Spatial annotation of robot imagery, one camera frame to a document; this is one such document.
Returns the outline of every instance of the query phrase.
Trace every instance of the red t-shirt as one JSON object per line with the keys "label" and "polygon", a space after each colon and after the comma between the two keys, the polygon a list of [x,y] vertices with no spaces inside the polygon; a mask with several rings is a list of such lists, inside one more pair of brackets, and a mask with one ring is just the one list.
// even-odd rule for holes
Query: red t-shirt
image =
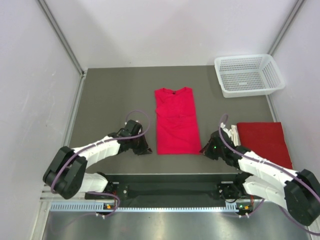
{"label": "red t-shirt", "polygon": [[193,91],[154,91],[158,154],[199,154],[201,142]]}

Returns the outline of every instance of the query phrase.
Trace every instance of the white wall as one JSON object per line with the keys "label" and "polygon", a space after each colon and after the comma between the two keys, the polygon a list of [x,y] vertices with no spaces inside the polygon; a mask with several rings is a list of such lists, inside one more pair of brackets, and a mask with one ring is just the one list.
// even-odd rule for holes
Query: white wall
{"label": "white wall", "polygon": [[46,0],[83,68],[266,53],[296,0]]}
{"label": "white wall", "polygon": [[29,237],[79,75],[35,0],[0,3],[0,232]]}
{"label": "white wall", "polygon": [[286,81],[272,95],[293,165],[320,179],[320,1],[307,0],[274,58]]}

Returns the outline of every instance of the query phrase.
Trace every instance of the metal frame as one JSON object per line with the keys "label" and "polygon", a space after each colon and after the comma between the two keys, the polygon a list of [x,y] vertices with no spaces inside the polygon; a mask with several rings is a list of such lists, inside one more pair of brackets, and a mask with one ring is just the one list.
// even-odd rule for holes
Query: metal frame
{"label": "metal frame", "polygon": [[[293,6],[293,8],[291,9],[288,17],[286,18],[286,20],[284,21],[279,33],[277,34],[277,36],[275,37],[269,51],[268,54],[273,56],[277,50],[277,48],[279,47],[280,43],[282,42],[282,40],[284,39],[284,36],[286,35],[286,33],[288,32],[289,28],[291,27],[291,25],[293,24],[298,12],[301,10],[302,6],[304,5],[304,3],[306,2],[306,0],[297,0]],[[279,122],[279,117],[277,114],[277,111],[275,109],[273,100],[271,95],[267,95],[266,96],[266,100],[268,102],[271,114],[272,114],[272,118],[274,122]]]}
{"label": "metal frame", "polygon": [[[79,72],[81,79],[79,81],[79,85],[77,88],[77,92],[74,98],[74,102],[73,102],[73,107],[71,110],[71,114],[69,117],[69,121],[68,121],[68,126],[67,126],[67,130],[65,133],[65,137],[64,137],[64,141],[63,144],[64,145],[68,145],[70,143],[71,140],[71,135],[72,135],[72,131],[73,131],[73,127],[74,127],[74,123],[76,120],[76,115],[77,115],[77,111],[78,111],[78,107],[79,107],[79,103],[80,103],[80,98],[82,95],[82,91],[83,91],[83,87],[84,87],[84,81],[86,79],[86,72],[84,72],[83,68],[81,67],[79,61],[77,60],[75,54],[73,53],[65,35],[63,34],[62,30],[60,29],[55,17],[53,16],[52,12],[50,11],[50,8],[48,6],[48,4],[46,3],[45,0],[36,0],[39,7],[41,8],[41,10],[43,11],[43,13],[45,14],[47,20],[49,21],[51,27],[53,28],[54,32],[56,33],[58,39],[60,40],[63,48],[65,49],[67,55],[69,56],[69,58],[71,59],[74,67],[76,68],[76,70]],[[280,45],[281,41],[283,40],[284,36],[286,35],[288,29],[290,28],[290,26],[293,24],[293,21],[295,19],[295,17],[297,16],[297,13],[299,12],[299,10],[302,8],[303,4],[305,3],[306,0],[297,0],[295,5],[293,6],[292,10],[290,11],[290,14],[288,15],[287,19],[285,20],[284,24],[282,25],[279,33],[277,34],[275,40],[273,41],[268,54],[270,55],[274,55],[275,51],[277,50],[278,46]],[[272,118],[275,122],[279,121],[278,115],[276,113],[276,110],[274,108],[273,105],[273,101],[270,95],[266,96],[269,107],[270,107],[270,111],[272,114]],[[45,186],[42,194],[48,194],[48,186]],[[44,230],[45,230],[45,226],[47,223],[47,219],[48,219],[48,215],[49,215],[49,211],[52,205],[52,200],[54,201],[61,201],[62,198],[61,197],[57,197],[57,198],[51,198],[50,200],[48,200],[48,198],[42,199],[40,200],[40,205],[39,205],[39,211],[38,211],[38,215],[36,218],[36,221],[34,223],[34,227],[32,230],[32,234],[30,239],[31,240],[41,240],[43,238],[43,234],[44,234]],[[84,195],[79,195],[77,197],[77,202],[83,202],[84,201]],[[319,230],[320,229],[320,224],[318,224],[316,226],[317,229],[312,229],[312,230]]]}
{"label": "metal frame", "polygon": [[71,59],[74,67],[79,72],[80,75],[84,75],[85,71],[82,69],[80,63],[78,62],[74,52],[72,51],[64,33],[61,31],[55,17],[53,16],[52,12],[50,11],[50,8],[48,7],[48,4],[45,0],[36,0],[39,7],[43,11],[44,15],[46,16],[48,22],[50,23],[53,31],[57,35],[58,39],[61,42],[61,45],[63,46],[64,50],[66,51],[67,55]]}

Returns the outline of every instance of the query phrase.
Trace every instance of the red towel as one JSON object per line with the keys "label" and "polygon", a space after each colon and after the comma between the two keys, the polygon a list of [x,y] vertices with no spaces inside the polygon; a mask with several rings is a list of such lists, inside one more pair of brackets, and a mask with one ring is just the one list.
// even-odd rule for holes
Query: red towel
{"label": "red towel", "polygon": [[287,169],[292,169],[281,122],[239,122],[241,145],[259,156]]}
{"label": "red towel", "polygon": [[201,142],[192,89],[154,91],[158,154],[200,154]]}

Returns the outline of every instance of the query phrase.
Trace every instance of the white plastic basket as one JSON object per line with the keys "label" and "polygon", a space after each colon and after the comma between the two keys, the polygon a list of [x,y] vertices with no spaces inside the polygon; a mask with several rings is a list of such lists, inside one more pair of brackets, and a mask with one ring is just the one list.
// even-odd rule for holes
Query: white plastic basket
{"label": "white plastic basket", "polygon": [[218,57],[214,67],[225,98],[269,95],[286,85],[269,54]]}

